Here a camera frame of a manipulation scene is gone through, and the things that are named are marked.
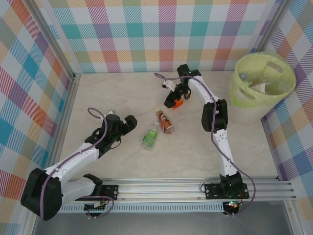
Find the orange label bottle gold cap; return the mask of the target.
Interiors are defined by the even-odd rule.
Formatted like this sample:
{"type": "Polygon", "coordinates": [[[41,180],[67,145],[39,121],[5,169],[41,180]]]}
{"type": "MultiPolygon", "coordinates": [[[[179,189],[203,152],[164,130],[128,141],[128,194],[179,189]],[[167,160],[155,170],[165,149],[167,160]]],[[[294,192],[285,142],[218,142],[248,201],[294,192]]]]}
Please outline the orange label bottle gold cap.
{"type": "MultiPolygon", "coordinates": [[[[190,98],[190,95],[191,95],[191,92],[188,92],[188,93],[184,94],[183,97],[184,97],[185,100],[188,100],[190,98]]],[[[174,99],[173,110],[178,108],[182,104],[183,104],[183,98],[180,98],[180,99],[176,98],[176,99],[174,99]]]]}

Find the bin with green liner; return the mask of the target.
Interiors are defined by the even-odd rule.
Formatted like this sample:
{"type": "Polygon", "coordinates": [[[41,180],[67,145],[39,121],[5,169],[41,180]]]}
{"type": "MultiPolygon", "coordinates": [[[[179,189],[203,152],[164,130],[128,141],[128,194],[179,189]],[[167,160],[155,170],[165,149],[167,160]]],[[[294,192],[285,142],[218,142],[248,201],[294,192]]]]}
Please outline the bin with green liner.
{"type": "Polygon", "coordinates": [[[235,65],[230,79],[227,108],[229,119],[241,126],[251,126],[259,122],[278,102],[293,92],[296,86],[296,77],[293,68],[286,59],[274,52],[257,52],[247,54],[235,65]],[[267,66],[272,61],[283,68],[279,73],[267,66]],[[253,91],[239,74],[257,73],[259,83],[281,82],[288,85],[289,91],[282,95],[267,95],[253,91]]]}

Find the green label plastic bottle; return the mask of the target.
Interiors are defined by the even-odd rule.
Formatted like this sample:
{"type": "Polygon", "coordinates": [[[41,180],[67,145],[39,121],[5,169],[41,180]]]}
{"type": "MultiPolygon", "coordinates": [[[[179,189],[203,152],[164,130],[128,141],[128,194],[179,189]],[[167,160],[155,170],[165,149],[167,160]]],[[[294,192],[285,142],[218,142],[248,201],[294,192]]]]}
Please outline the green label plastic bottle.
{"type": "Polygon", "coordinates": [[[142,146],[145,149],[152,149],[154,147],[156,139],[158,137],[158,127],[159,122],[154,121],[153,124],[149,127],[148,132],[144,135],[142,139],[142,146]]]}

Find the brown coffee drink bottle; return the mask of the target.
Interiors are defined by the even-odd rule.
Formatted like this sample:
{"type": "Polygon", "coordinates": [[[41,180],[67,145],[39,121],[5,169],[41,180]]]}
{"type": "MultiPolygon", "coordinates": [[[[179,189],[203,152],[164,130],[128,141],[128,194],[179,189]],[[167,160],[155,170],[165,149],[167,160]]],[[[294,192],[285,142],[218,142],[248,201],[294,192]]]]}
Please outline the brown coffee drink bottle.
{"type": "Polygon", "coordinates": [[[161,126],[163,132],[165,134],[171,134],[173,132],[174,128],[173,128],[169,118],[159,108],[156,109],[156,116],[158,118],[158,121],[160,123],[160,126],[161,126]]]}

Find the aluminium floor edge profile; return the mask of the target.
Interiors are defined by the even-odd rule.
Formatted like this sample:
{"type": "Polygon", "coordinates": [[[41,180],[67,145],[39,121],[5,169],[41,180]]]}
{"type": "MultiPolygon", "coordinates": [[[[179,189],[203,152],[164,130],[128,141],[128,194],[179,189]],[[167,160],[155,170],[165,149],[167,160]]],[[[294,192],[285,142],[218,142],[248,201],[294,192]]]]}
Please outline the aluminium floor edge profile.
{"type": "Polygon", "coordinates": [[[55,141],[54,141],[51,154],[50,154],[49,160],[47,161],[46,166],[52,166],[58,163],[60,160],[60,156],[61,156],[62,148],[64,145],[64,140],[66,137],[67,128],[69,125],[70,116],[71,116],[73,105],[74,105],[75,98],[77,95],[81,76],[82,76],[81,73],[76,73],[71,79],[70,87],[69,87],[67,98],[66,98],[64,108],[62,111],[60,123],[56,131],[55,141]]]}

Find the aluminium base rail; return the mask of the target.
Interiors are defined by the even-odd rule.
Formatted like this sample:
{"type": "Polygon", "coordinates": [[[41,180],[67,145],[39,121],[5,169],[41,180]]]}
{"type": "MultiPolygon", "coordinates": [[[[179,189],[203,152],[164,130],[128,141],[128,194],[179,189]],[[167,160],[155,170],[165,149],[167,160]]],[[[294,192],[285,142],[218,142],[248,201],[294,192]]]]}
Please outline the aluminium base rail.
{"type": "MultiPolygon", "coordinates": [[[[256,194],[254,201],[295,200],[291,182],[276,177],[254,177],[256,194]]],[[[150,178],[103,179],[105,185],[118,185],[117,202],[204,202],[200,191],[202,183],[218,183],[219,177],[210,178],[150,178]]]]}

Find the aluminium corner post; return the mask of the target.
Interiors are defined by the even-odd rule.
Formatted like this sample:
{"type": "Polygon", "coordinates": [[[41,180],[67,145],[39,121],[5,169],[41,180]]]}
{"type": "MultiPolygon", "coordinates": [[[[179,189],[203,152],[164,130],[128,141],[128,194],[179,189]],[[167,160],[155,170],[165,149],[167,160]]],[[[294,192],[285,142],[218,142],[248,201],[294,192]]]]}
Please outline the aluminium corner post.
{"type": "Polygon", "coordinates": [[[43,14],[41,13],[40,8],[37,6],[35,0],[27,0],[27,2],[32,6],[32,9],[34,11],[34,15],[36,16],[36,19],[38,21],[38,24],[43,32],[43,35],[47,39],[47,42],[51,46],[53,52],[55,53],[57,59],[59,60],[61,66],[65,69],[66,73],[73,79],[74,72],[72,68],[70,67],[66,57],[64,56],[63,51],[61,50],[57,39],[55,38],[52,30],[49,27],[49,24],[46,22],[43,14]]]}
{"type": "Polygon", "coordinates": [[[293,0],[275,0],[267,19],[261,24],[262,28],[251,52],[260,52],[266,49],[266,46],[274,35],[292,1],[293,0]]]}

